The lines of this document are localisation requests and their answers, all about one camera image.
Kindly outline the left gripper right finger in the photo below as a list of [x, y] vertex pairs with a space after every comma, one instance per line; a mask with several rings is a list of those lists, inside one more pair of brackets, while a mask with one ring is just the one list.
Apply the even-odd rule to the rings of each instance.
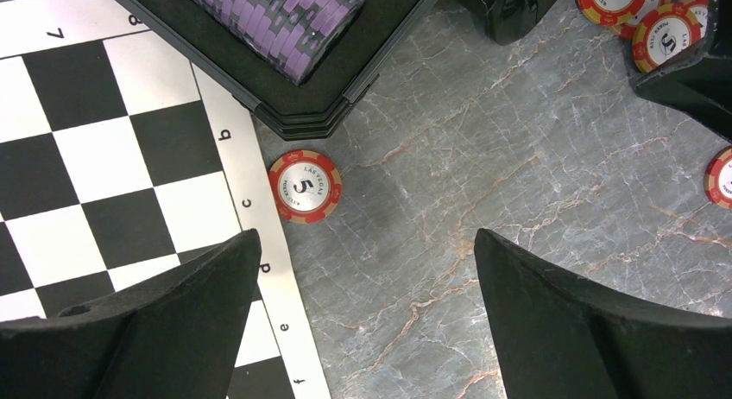
[[474, 253], [508, 397], [730, 397], [730, 319], [605, 287], [488, 229]]

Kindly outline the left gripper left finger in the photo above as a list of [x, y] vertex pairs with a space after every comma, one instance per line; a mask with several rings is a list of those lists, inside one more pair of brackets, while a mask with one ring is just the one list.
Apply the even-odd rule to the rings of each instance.
[[53, 317], [5, 321], [2, 397], [225, 397], [261, 255], [258, 232], [242, 231]]

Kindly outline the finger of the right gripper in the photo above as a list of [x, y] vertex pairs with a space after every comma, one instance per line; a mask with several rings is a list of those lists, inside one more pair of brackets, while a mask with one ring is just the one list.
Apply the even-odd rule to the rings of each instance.
[[640, 98], [682, 111], [731, 140], [731, 0], [710, 0], [705, 37], [642, 75], [631, 74]]

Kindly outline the red white poker chip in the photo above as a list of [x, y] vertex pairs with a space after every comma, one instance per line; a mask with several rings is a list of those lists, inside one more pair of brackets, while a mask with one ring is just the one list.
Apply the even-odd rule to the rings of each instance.
[[680, 0], [680, 2], [696, 17], [700, 26], [700, 35], [705, 36], [709, 0]]
[[646, 0], [575, 0], [580, 12], [590, 21], [602, 26], [628, 22], [636, 16]]
[[648, 12], [632, 38], [632, 57], [639, 71], [650, 73], [703, 38], [696, 15], [682, 3], [667, 3]]
[[268, 179], [281, 218], [315, 224], [328, 217], [342, 196], [341, 175], [334, 162], [317, 151], [297, 149], [280, 156]]
[[704, 191], [710, 202], [731, 208], [731, 147], [717, 153], [704, 173]]
[[645, 0], [637, 15], [633, 16], [625, 23], [610, 26], [609, 30], [614, 35], [618, 35], [623, 39], [631, 40], [634, 36], [638, 24], [642, 21], [644, 16], [652, 10], [657, 9], [659, 6], [669, 3], [670, 1], [671, 0]]

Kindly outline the black poker carrying case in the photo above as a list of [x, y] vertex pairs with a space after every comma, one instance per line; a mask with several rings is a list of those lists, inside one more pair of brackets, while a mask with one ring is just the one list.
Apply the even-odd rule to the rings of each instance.
[[[280, 138], [328, 137], [438, 0], [115, 0]], [[458, 0], [505, 46], [558, 0]]]

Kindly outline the purple poker chip roll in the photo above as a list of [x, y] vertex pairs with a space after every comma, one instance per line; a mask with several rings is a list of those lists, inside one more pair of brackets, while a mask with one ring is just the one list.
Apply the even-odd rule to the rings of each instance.
[[299, 86], [350, 26], [364, 0], [192, 0]]

